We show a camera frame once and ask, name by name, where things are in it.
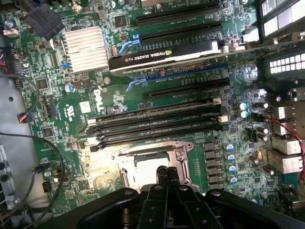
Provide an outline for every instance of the black cable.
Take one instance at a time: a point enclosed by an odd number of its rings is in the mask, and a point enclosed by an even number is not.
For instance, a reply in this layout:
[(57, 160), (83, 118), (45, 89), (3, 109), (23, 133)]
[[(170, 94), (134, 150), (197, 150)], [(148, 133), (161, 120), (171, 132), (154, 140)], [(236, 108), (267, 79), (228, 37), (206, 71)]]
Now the black cable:
[(30, 78), (24, 76), (24, 75), (16, 75), (16, 74), (10, 74), (10, 75), (4, 75), (4, 74), (0, 74), (0, 78), (21, 78), (24, 79), (25, 81), (28, 81), (30, 84), (32, 84), (32, 86), (35, 88), (36, 90), (36, 98), (35, 98), (35, 102), (34, 104), (31, 106), (31, 108), (26, 112), (25, 116), (27, 116), (28, 114), (30, 114), (35, 107), (37, 106), (38, 102), (39, 102), (39, 98), (40, 98), (40, 90), (37, 86), (37, 84), (31, 80)]
[[(35, 219), (31, 224), (29, 224), (28, 226), (26, 226), (24, 228), (24, 229), (28, 229), (29, 227), (31, 227), (35, 223), (37, 223), (39, 220), (41, 220), (50, 211), (50, 209), (52, 208), (52, 205), (54, 204), (55, 200), (59, 196), (61, 187), (63, 185), (63, 179), (65, 177), (64, 161), (63, 161), (62, 155), (61, 155), (59, 149), (56, 147), (56, 145), (54, 145), (52, 142), (50, 142), (42, 137), (31, 136), (31, 135), (7, 134), (7, 133), (2, 133), (2, 132), (0, 132), (0, 135), (14, 136), (14, 137), (28, 137), (28, 138), (32, 138), (33, 140), (42, 141), (43, 143), (48, 144), (54, 150), (54, 152), (56, 153), (56, 155), (59, 159), (59, 163), (60, 163), (60, 167), (61, 167), (61, 177), (60, 177), (57, 189), (55, 190), (54, 195), (52, 196), (52, 198), (51, 198), (49, 204), (47, 205), (47, 207), (45, 208), (44, 212), (37, 219)], [(5, 219), (5, 218), (6, 218), (6, 215), (0, 217), (0, 219)]]

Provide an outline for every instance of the red wire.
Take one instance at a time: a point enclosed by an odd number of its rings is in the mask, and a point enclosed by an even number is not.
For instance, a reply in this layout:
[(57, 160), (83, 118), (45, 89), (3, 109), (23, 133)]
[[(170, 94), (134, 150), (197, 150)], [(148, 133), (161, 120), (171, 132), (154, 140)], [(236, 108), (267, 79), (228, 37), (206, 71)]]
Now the red wire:
[(299, 184), (301, 184), (305, 178), (305, 148), (301, 142), (301, 138), (293, 131), (291, 130), (289, 127), (283, 125), (279, 120), (277, 119), (271, 119), (272, 122), (279, 124), (281, 127), (283, 127), (284, 129), (286, 129), (287, 131), (289, 131), (299, 142), (300, 147), (301, 147), (301, 154), (302, 154), (302, 161), (303, 161), (303, 169), (302, 172), (300, 174), (300, 177), (298, 179)]

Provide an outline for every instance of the cable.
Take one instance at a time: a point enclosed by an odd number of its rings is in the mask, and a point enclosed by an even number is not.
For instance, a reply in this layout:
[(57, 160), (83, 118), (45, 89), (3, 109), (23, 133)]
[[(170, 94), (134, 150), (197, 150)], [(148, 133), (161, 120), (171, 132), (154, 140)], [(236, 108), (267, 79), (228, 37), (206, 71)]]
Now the cable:
[[(37, 137), (37, 136), (31, 136), (31, 135), (19, 135), (19, 134), (7, 134), (7, 133), (2, 133), (0, 132), (0, 135), (4, 135), (4, 136), (14, 136), (14, 137), (28, 137), (28, 138), (32, 138), (33, 140), (39, 140), (39, 141), (42, 141), (43, 143), (46, 143), (48, 144), (53, 150), (54, 152), (56, 153), (57, 157), (58, 157), (58, 160), (59, 160), (59, 163), (60, 163), (60, 167), (61, 167), (61, 177), (60, 177), (60, 180), (59, 180), (59, 183), (58, 183), (58, 186), (54, 192), (54, 195), (52, 196), (49, 204), (47, 205), (47, 207), (45, 208), (44, 212), (37, 218), (35, 219), (31, 224), (29, 224), (28, 226), (26, 226), (24, 229), (28, 229), (29, 227), (33, 226), (35, 223), (37, 223), (39, 220), (41, 220), (49, 211), (50, 209), (52, 208), (55, 200), (57, 199), (57, 197), (59, 196), (60, 194), (60, 191), (61, 191), (61, 187), (63, 185), (63, 179), (65, 177), (65, 167), (64, 167), (64, 161), (63, 161), (63, 158), (62, 158), (62, 155), (59, 151), (59, 149), (57, 148), (56, 145), (54, 145), (52, 142), (42, 138), (42, 137)], [(10, 215), (3, 215), (3, 216), (0, 216), (0, 220), (4, 220), (5, 218), (9, 217)]]
[(285, 130), (289, 131), (291, 133), (291, 135), (294, 136), (296, 138), (296, 140), (299, 142), (299, 145), (300, 145), (300, 148), (301, 148), (302, 161), (303, 161), (303, 170), (300, 173), (300, 177), (298, 179), (298, 183), (301, 184), (303, 182), (304, 178), (305, 178), (305, 148), (303, 146), (301, 138), (293, 130), (291, 130), (289, 127), (282, 124), (279, 120), (272, 118), (271, 121), (273, 123), (279, 124)]
[(37, 84), (33, 80), (29, 79), (28, 77), (25, 77), (24, 75), (16, 75), (16, 74), (4, 75), (4, 74), (0, 74), (0, 78), (1, 77), (6, 77), (6, 78), (22, 78), (22, 79), (28, 81), (30, 84), (32, 84), (32, 86), (36, 90), (36, 99), (35, 99), (35, 102), (32, 105), (32, 107), (19, 119), (19, 122), (21, 123), (27, 117), (27, 115), (30, 114), (35, 109), (35, 107), (37, 106), (37, 104), (39, 102), (39, 98), (40, 98), (40, 90), (39, 90)]

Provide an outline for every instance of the heatsink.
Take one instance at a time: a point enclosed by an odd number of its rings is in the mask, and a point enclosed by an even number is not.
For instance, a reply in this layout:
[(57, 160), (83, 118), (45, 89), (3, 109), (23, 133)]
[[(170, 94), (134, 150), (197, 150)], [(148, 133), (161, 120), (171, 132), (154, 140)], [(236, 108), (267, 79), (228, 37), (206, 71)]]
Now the heatsink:
[(65, 32), (63, 36), (73, 73), (108, 68), (106, 48), (99, 26)]

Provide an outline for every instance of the black pcie slot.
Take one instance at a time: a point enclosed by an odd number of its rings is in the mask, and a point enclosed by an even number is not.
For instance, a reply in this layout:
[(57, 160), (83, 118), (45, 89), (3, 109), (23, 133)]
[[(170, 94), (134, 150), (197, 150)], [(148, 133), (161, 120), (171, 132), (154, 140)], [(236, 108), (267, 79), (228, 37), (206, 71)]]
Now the black pcie slot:
[(154, 25), (169, 21), (176, 21), (190, 17), (196, 17), (208, 13), (218, 12), (220, 9), (219, 1), (216, 3), (187, 7), (184, 10), (173, 10), (170, 12), (153, 13), (144, 16), (138, 16), (137, 26)]
[(204, 24), (204, 25), (187, 26), (185, 28), (175, 29), (175, 30), (170, 30), (170, 31), (149, 33), (149, 34), (141, 35), (140, 42), (141, 42), (141, 45), (147, 45), (147, 44), (166, 41), (171, 38), (177, 39), (182, 36), (185, 37), (185, 36), (219, 31), (219, 29), (221, 27), (222, 27), (222, 23), (217, 22), (217, 23)]
[(230, 79), (219, 79), (219, 80), (211, 80), (206, 81), (202, 83), (196, 83), (191, 85), (185, 85), (185, 86), (179, 86), (179, 87), (171, 87), (166, 88), (158, 91), (152, 91), (149, 92), (149, 98), (150, 99), (157, 99), (157, 98), (163, 98), (167, 96), (173, 96), (176, 94), (185, 94), (185, 93), (192, 93), (207, 89), (212, 89), (216, 87), (223, 87), (230, 85)]

